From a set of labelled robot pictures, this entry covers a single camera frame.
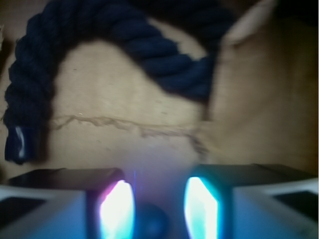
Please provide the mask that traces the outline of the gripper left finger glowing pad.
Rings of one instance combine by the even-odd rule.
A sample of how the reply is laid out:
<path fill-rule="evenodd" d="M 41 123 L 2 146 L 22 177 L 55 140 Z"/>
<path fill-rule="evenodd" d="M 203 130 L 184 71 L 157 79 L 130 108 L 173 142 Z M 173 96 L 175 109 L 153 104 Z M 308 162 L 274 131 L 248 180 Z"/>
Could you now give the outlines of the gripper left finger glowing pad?
<path fill-rule="evenodd" d="M 37 169 L 0 186 L 3 239 L 130 239 L 131 185 L 118 168 Z"/>

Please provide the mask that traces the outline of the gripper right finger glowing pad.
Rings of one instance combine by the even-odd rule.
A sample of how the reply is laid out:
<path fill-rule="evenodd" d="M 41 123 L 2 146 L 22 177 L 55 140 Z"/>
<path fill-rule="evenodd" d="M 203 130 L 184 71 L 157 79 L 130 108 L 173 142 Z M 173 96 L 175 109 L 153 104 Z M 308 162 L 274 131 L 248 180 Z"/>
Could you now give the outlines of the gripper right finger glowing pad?
<path fill-rule="evenodd" d="M 183 210 L 191 239 L 316 239 L 319 180 L 280 164 L 200 164 Z"/>

